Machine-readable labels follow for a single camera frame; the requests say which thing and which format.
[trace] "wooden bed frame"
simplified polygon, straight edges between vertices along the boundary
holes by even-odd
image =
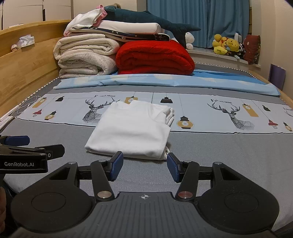
[[[59,76],[53,49],[69,22],[44,21],[0,31],[0,117]],[[35,44],[11,52],[11,46],[28,34],[35,37]],[[249,72],[269,83],[256,72]],[[293,108],[293,100],[281,90],[280,93],[280,98]]]

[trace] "person's hand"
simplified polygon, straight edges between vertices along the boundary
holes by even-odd
[[[3,187],[0,188],[0,233],[5,229],[6,218],[6,194]]]

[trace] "beige blanket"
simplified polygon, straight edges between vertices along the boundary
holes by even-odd
[[[64,37],[60,39],[53,50],[55,59],[59,60],[62,54],[71,50],[88,50],[100,55],[116,54],[120,44],[103,34],[86,34]]]
[[[100,55],[91,50],[71,50],[64,53],[58,65],[61,79],[78,78],[90,75],[109,75],[117,70],[116,55]]]

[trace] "white plush toy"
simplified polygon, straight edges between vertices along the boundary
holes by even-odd
[[[193,36],[190,32],[187,32],[187,33],[185,34],[185,40],[186,40],[186,48],[187,48],[188,50],[193,50],[193,45],[192,45],[192,43],[194,42],[194,36]]]

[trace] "blue curtain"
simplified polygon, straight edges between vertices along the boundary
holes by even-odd
[[[212,47],[215,34],[234,38],[237,32],[244,41],[249,27],[249,0],[207,0],[207,2],[209,12],[207,47]]]
[[[174,23],[200,27],[192,32],[197,47],[212,47],[215,34],[234,37],[237,32],[243,40],[248,34],[249,0],[147,0],[147,10]]]
[[[200,31],[192,32],[195,39],[193,45],[207,47],[207,0],[147,0],[147,10],[173,23],[188,23],[200,27]],[[166,34],[174,37],[169,31]]]

